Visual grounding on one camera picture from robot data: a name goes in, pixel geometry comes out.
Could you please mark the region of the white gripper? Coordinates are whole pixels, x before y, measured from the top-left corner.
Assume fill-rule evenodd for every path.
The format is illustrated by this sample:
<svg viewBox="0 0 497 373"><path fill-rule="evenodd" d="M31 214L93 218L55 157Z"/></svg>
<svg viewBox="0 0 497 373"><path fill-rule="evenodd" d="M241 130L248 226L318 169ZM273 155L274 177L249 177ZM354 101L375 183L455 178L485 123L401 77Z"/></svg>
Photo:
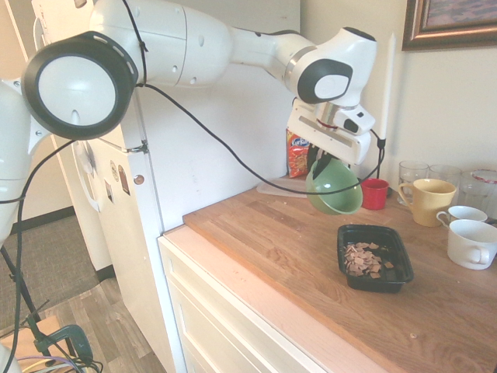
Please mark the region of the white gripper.
<svg viewBox="0 0 497 373"><path fill-rule="evenodd" d="M331 103L311 105L295 99L287 128L311 143L309 163L316 161L319 149L323 150L317 160L317 176L326 169L332 156L359 165L371 143L371 115L360 105L352 108Z"/></svg>

